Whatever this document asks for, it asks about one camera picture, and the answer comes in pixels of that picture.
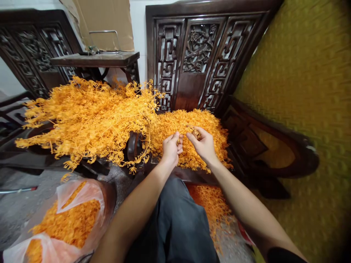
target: cardboard box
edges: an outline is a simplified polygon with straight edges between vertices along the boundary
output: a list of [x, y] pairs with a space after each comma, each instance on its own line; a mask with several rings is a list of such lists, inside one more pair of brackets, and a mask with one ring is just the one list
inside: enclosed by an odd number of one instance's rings
[[[60, 0], [76, 23], [83, 43], [101, 50], [134, 51], [129, 0]], [[90, 31], [115, 30], [115, 33]]]

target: person's lap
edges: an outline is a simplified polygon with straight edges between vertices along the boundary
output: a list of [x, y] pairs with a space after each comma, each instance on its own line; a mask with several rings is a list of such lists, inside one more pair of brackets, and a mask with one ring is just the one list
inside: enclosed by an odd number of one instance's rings
[[207, 216], [183, 181], [170, 176], [125, 262], [218, 262]]

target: dark wooden furniture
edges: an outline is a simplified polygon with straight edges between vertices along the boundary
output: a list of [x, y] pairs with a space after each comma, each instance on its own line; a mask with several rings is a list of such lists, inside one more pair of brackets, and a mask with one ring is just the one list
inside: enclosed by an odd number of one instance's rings
[[[50, 150], [42, 149], [38, 145], [30, 146], [28, 149], [16, 147], [15, 140], [17, 138], [28, 138], [42, 133], [33, 134], [35, 129], [23, 130], [22, 128], [24, 124], [23, 108], [25, 107], [22, 103], [29, 99], [33, 99], [33, 96], [27, 91], [0, 102], [0, 117], [7, 121], [0, 123], [0, 167], [10, 167], [33, 175], [40, 175], [45, 169], [69, 172], [63, 165], [65, 161], [69, 160], [69, 156], [63, 156], [56, 160]], [[52, 127], [51, 122], [48, 124], [41, 127], [43, 131]], [[89, 164], [86, 160], [82, 160], [75, 172], [84, 177], [97, 178], [98, 174], [108, 175], [109, 170], [98, 162]]]
[[220, 116], [283, 0], [180, 1], [146, 6], [148, 78], [165, 92], [159, 112]]
[[48, 98], [74, 75], [72, 67], [55, 67], [50, 58], [77, 52], [81, 48], [63, 10], [0, 12], [0, 56], [35, 98]]
[[[318, 155], [308, 137], [273, 123], [232, 94], [282, 0], [181, 1], [146, 6], [148, 77], [165, 92], [158, 113], [194, 108], [221, 118], [228, 129], [232, 173], [266, 198], [289, 198], [278, 177], [313, 173]], [[128, 158], [140, 152], [132, 134]], [[145, 173], [157, 163], [151, 158]], [[176, 168], [182, 180], [213, 184], [203, 170]]]
[[[78, 76], [82, 75], [85, 79], [103, 80], [109, 68], [120, 68], [127, 76], [128, 82], [136, 81], [140, 83], [138, 59], [139, 52], [119, 52], [101, 53], [92, 56], [73, 54], [52, 58], [51, 62], [55, 66], [75, 67]], [[103, 74], [99, 68], [106, 68]]]
[[[39, 153], [32, 147], [16, 147], [16, 138], [26, 138], [31, 132], [22, 129], [24, 116], [16, 111], [24, 107], [23, 100], [48, 98], [52, 88], [66, 84], [72, 75], [76, 75], [73, 67], [56, 67], [50, 62], [51, 58], [81, 51], [63, 10], [0, 12], [0, 56], [27, 90], [0, 102], [0, 117], [6, 120], [0, 123], [0, 167], [35, 175], [44, 169], [68, 172], [63, 163], [69, 157], [56, 160], [54, 155], [43, 149]], [[109, 170], [99, 163], [91, 165], [82, 160], [75, 172], [96, 178], [97, 174], [107, 175]]]

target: hand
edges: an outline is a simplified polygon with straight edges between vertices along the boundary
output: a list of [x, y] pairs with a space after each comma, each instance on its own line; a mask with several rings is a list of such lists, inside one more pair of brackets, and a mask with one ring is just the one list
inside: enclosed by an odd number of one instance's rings
[[193, 128], [200, 133], [200, 140], [198, 141], [197, 137], [192, 133], [186, 133], [186, 137], [194, 145], [196, 152], [207, 165], [209, 165], [210, 162], [218, 161], [213, 136], [201, 127], [194, 126]]
[[166, 163], [173, 169], [178, 164], [178, 154], [183, 152], [183, 135], [180, 135], [179, 132], [176, 132], [175, 134], [167, 137], [162, 142], [162, 148], [163, 153], [160, 163]]

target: carved lattice pattern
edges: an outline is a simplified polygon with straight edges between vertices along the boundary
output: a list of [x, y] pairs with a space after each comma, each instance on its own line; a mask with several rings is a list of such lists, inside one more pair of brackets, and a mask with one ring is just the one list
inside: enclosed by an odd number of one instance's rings
[[[47, 39], [47, 43], [52, 50], [53, 57], [73, 54], [59, 24], [42, 28], [41, 35], [44, 39]], [[73, 67], [59, 67], [58, 69], [61, 71], [62, 75], [65, 76], [67, 81], [71, 80], [72, 76], [75, 75]]]
[[15, 40], [5, 28], [0, 28], [0, 47], [16, 66], [19, 74], [24, 78], [24, 81], [28, 83], [28, 87], [30, 87], [33, 94], [36, 94], [38, 97], [47, 98], [48, 91], [45, 86], [42, 84], [41, 80], [37, 78], [29, 61], [16, 49]]
[[32, 30], [23, 30], [16, 32], [18, 41], [23, 50], [34, 61], [36, 67], [41, 72], [56, 72], [56, 68], [50, 62], [50, 55], [45, 46], [38, 39], [36, 32]]
[[228, 80], [237, 59], [242, 56], [242, 48], [252, 34], [257, 18], [238, 20], [229, 18], [224, 30], [217, 59], [214, 62], [214, 71], [209, 78], [200, 108], [214, 111], [228, 88]]
[[177, 70], [177, 53], [179, 52], [182, 24], [158, 25], [158, 49], [156, 85], [166, 95], [159, 99], [159, 112], [171, 110]]
[[188, 41], [183, 61], [184, 73], [204, 73], [210, 58], [218, 25], [192, 25], [188, 34]]

